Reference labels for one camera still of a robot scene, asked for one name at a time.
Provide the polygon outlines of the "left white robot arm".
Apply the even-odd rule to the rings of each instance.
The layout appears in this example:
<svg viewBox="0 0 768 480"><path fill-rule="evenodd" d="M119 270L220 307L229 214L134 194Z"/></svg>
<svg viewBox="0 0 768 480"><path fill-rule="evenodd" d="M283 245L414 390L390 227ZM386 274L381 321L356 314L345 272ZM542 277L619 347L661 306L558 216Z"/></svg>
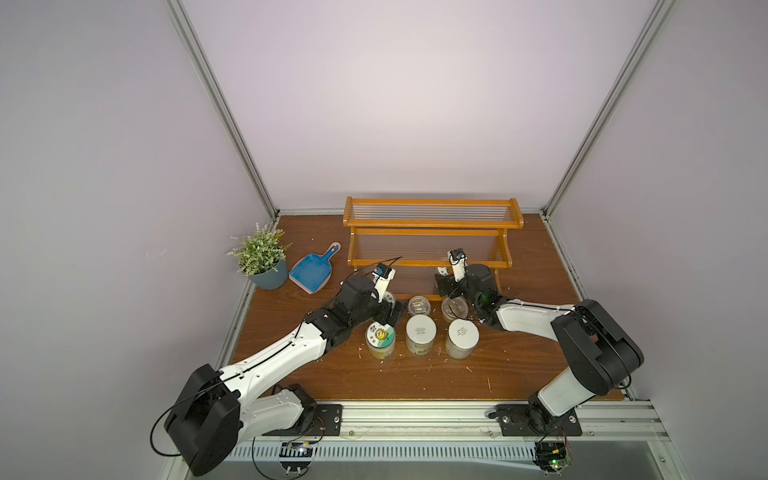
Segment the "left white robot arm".
<svg viewBox="0 0 768 480"><path fill-rule="evenodd" d="M337 294L307 314L285 337L250 357L191 373L176 402L156 421L189 472L202 476L220 465L240 442L266 433L308 434L315 400L298 385L270 388L302 366L344 344L368 321L393 326L404 304L389 293L395 269L380 263L373 273L351 275Z"/></svg>

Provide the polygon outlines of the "blue plastic dustpan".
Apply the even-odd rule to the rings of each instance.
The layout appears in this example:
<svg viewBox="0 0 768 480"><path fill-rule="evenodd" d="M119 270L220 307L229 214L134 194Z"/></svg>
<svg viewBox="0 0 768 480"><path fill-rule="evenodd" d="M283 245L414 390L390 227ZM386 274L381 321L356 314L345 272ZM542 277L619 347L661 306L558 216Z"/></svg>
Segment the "blue plastic dustpan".
<svg viewBox="0 0 768 480"><path fill-rule="evenodd" d="M288 278L307 294L321 290L332 274L332 257L341 249L339 242L329 245L323 254L310 253L299 260L290 270Z"/></svg>

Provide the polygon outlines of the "teal plant pot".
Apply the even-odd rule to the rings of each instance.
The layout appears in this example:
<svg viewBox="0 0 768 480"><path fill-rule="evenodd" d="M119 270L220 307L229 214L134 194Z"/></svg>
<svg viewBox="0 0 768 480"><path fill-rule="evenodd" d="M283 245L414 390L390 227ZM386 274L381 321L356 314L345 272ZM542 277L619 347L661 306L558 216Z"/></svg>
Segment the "teal plant pot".
<svg viewBox="0 0 768 480"><path fill-rule="evenodd" d="M262 290L276 290L288 280L288 268L284 260L279 260L273 268L263 273L249 276L249 280Z"/></svg>

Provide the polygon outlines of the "corner aluminium profile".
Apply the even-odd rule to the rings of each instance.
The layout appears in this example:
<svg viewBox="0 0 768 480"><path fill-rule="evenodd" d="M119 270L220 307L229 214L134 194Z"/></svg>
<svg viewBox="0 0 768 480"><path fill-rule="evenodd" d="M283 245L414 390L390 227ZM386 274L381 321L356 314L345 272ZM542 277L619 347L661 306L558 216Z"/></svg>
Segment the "corner aluminium profile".
<svg viewBox="0 0 768 480"><path fill-rule="evenodd" d="M254 157L239 125L237 124L220 82L218 81L214 69L204 51L202 42L195 31L186 7L180 0L168 0L165 4L169 9L170 18L174 24L174 28L188 52L198 77L213 103L214 109L245 168L247 176L254 187L264 210L267 212L270 220L276 222L279 218L280 209L275 206L266 184L258 171Z"/></svg>
<svg viewBox="0 0 768 480"><path fill-rule="evenodd" d="M597 145L600 136L620 105L642 63L653 48L658 35L666 25L676 6L677 1L675 0L659 0L654 3L647 20L634 41L584 138L579 143L576 153L563 177L550 199L542 207L541 216L545 221L549 221L554 216L559 205L562 203L568 189Z"/></svg>

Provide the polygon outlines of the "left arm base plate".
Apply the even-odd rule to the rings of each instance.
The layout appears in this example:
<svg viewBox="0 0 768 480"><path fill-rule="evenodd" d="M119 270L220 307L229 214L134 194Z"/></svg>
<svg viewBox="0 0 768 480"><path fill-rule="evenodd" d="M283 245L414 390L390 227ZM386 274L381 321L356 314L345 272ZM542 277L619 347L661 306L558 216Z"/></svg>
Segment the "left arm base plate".
<svg viewBox="0 0 768 480"><path fill-rule="evenodd" d="M337 437L341 434L343 409L342 404L317 404L305 409L293 426L269 431L265 436Z"/></svg>

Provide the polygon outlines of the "small clear tub brown contents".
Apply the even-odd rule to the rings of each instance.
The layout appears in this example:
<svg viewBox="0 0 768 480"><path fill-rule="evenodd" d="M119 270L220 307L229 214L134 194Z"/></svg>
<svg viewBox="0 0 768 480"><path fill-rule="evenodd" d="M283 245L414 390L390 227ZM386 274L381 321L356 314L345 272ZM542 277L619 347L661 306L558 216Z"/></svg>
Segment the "small clear tub brown contents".
<svg viewBox="0 0 768 480"><path fill-rule="evenodd" d="M448 323L469 318L469 305L463 297L445 298L441 302L441 311Z"/></svg>

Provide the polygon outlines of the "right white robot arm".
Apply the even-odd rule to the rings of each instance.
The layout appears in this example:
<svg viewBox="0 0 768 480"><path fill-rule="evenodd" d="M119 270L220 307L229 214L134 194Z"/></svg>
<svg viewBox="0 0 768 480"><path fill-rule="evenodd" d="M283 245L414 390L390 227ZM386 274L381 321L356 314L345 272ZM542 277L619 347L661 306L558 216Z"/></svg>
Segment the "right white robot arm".
<svg viewBox="0 0 768 480"><path fill-rule="evenodd" d="M528 401L527 418L539 424L539 431L568 418L588 400L619 388L645 361L640 347L595 300L547 305L509 299L499 293L490 269L481 264L442 268L435 280L441 296L464 298L488 327L559 345L567 368Z"/></svg>

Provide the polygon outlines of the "left corner aluminium profile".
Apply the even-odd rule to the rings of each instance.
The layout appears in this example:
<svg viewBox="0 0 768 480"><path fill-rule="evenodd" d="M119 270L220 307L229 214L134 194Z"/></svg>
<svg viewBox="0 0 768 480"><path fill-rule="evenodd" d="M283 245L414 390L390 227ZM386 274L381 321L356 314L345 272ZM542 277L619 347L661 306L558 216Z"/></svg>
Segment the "left corner aluminium profile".
<svg viewBox="0 0 768 480"><path fill-rule="evenodd" d="M218 81L214 69L204 51L202 42L195 31L186 7L180 0L168 0L165 4L169 9L170 18L174 24L174 28L188 52L198 77L213 103L214 109L245 168L247 176L254 187L264 210L267 212L270 220L276 222L279 218L280 209L275 206L266 184L258 171L254 157L239 125L237 124L220 82Z"/></svg>

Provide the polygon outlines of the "white lid jar bottom shelf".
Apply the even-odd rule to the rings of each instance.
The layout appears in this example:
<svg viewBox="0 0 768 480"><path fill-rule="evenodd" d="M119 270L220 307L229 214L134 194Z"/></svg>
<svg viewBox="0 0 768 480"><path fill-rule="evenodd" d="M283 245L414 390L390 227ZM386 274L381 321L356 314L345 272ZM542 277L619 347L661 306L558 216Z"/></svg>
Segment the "white lid jar bottom shelf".
<svg viewBox="0 0 768 480"><path fill-rule="evenodd" d="M448 327L446 337L446 352L453 359L468 358L479 342L479 330L475 323L464 320L453 320Z"/></svg>

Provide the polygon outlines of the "small clear tub red contents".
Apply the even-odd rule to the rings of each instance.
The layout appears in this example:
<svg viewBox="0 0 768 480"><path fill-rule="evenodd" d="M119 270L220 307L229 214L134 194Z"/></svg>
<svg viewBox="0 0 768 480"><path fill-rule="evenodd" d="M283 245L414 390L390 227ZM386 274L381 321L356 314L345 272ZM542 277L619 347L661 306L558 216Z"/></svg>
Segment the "small clear tub red contents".
<svg viewBox="0 0 768 480"><path fill-rule="evenodd" d="M432 305L430 300L425 296L416 295L409 299L407 311L410 316L430 315L432 312Z"/></svg>

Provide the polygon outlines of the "wooden three-tier shelf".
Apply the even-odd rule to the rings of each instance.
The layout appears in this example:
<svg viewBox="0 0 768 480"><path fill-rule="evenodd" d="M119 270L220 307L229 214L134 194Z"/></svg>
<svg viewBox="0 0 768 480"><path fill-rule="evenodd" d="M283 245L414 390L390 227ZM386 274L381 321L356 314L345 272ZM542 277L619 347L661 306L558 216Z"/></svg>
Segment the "wooden three-tier shelf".
<svg viewBox="0 0 768 480"><path fill-rule="evenodd" d="M397 267L450 268L449 252L463 249L467 263L499 274L513 265L508 232L525 220L516 199L346 200L343 224L350 229L347 263L356 271L397 258Z"/></svg>

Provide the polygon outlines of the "left controller board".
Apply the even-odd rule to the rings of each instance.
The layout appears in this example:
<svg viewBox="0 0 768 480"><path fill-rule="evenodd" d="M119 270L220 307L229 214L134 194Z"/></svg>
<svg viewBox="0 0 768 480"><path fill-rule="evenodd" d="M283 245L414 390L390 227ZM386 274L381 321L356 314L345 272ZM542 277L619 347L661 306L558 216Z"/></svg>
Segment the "left controller board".
<svg viewBox="0 0 768 480"><path fill-rule="evenodd" d="M310 442L285 442L281 445L278 460L286 479L306 475L314 460L314 445Z"/></svg>

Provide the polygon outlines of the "right corner aluminium profile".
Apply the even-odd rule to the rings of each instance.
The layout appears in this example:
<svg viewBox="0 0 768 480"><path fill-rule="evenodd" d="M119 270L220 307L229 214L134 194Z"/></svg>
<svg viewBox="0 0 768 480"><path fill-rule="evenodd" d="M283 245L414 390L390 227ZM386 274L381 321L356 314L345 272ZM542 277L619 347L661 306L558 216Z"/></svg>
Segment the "right corner aluminium profile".
<svg viewBox="0 0 768 480"><path fill-rule="evenodd" d="M554 216L559 205L562 203L568 189L597 145L600 136L620 105L642 63L653 48L658 35L666 25L676 6L677 1L675 0L659 0L654 3L647 20L634 41L584 138L579 143L576 153L563 177L550 199L542 207L541 216L545 221L549 221Z"/></svg>

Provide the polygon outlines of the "sunflower label seed jar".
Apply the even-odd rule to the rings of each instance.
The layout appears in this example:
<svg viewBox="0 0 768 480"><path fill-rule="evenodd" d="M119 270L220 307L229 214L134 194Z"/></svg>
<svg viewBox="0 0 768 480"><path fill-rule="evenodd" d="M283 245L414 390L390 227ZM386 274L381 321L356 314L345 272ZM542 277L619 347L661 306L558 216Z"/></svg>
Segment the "sunflower label seed jar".
<svg viewBox="0 0 768 480"><path fill-rule="evenodd" d="M365 339L370 354L375 359L385 360L394 351L396 332L392 325L372 322L366 329Z"/></svg>

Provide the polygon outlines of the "white lid green label jar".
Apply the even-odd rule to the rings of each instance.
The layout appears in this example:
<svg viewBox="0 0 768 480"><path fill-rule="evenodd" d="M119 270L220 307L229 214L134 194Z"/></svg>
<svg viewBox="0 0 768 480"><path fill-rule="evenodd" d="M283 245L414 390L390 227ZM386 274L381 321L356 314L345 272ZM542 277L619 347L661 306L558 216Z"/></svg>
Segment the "white lid green label jar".
<svg viewBox="0 0 768 480"><path fill-rule="evenodd" d="M427 355L434 344L437 326L426 314L412 316L406 324L406 345L417 356Z"/></svg>

